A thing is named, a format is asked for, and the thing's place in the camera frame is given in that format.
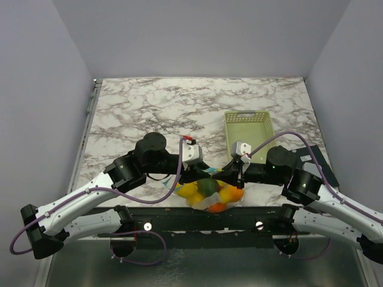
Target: green fruit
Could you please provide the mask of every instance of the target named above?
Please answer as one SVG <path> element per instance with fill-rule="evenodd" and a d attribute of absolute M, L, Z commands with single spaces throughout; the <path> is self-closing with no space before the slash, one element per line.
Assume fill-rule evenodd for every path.
<path fill-rule="evenodd" d="M 219 191 L 218 182 L 212 178 L 204 178 L 197 181 L 198 191 L 205 197 L 212 196 Z"/>

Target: white marble surface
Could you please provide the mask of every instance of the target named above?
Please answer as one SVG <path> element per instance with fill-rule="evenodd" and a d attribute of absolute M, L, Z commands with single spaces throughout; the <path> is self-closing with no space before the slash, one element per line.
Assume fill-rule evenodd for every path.
<path fill-rule="evenodd" d="M 227 162 L 224 112 L 267 110 L 275 133 L 292 130 L 310 144 L 317 144 L 327 158 L 317 121 L 301 78 L 125 78 L 103 81 L 77 187 L 103 171 L 116 157 L 134 149 L 148 132 L 160 132 L 167 150 L 178 152 L 182 135 L 197 139 L 204 161 L 212 167 Z M 303 147 L 294 136 L 283 136 L 278 144 L 287 149 Z M 247 184 L 243 206 L 279 206 L 288 202 L 281 187 Z M 147 184 L 129 194 L 146 200 L 167 192 L 159 182 Z M 101 206 L 142 206 L 122 197 Z M 173 194 L 156 206 L 186 206 Z"/>

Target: clear plastic bag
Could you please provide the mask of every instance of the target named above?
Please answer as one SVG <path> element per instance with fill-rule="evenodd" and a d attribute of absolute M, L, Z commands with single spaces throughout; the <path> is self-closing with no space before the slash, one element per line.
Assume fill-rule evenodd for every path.
<path fill-rule="evenodd" d="M 221 169 L 210 167 L 204 170 L 213 175 Z M 170 189 L 175 176 L 166 178 L 162 183 Z M 228 208 L 238 205 L 244 198 L 244 190 L 238 189 L 223 181 L 212 178 L 200 179 L 189 184 L 178 184 L 174 193 L 186 200 L 187 205 L 193 209 L 205 210 L 207 212 L 222 212 Z"/>

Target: white label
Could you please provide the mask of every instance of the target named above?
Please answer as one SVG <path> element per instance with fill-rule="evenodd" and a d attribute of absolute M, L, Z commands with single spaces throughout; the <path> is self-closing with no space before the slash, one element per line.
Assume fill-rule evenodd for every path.
<path fill-rule="evenodd" d="M 300 160 L 302 160 L 302 161 L 309 161 L 309 160 L 312 160 L 312 158 L 311 158 L 310 155 L 305 155 L 304 157 L 300 157 Z"/>

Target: gray floor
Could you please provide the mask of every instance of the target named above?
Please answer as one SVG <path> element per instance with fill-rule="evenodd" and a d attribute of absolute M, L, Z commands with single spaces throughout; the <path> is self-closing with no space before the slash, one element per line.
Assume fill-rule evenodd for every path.
<path fill-rule="evenodd" d="M 327 239 L 305 239 L 298 253 L 315 255 L 326 244 Z M 47 287 L 366 286 L 355 251 L 338 242 L 312 261 L 284 258 L 274 249 L 174 249 L 156 267 L 121 264 L 111 259 L 108 246 L 108 240 L 66 246 L 53 258 Z M 149 261 L 158 255 L 135 251 L 132 259 Z"/>

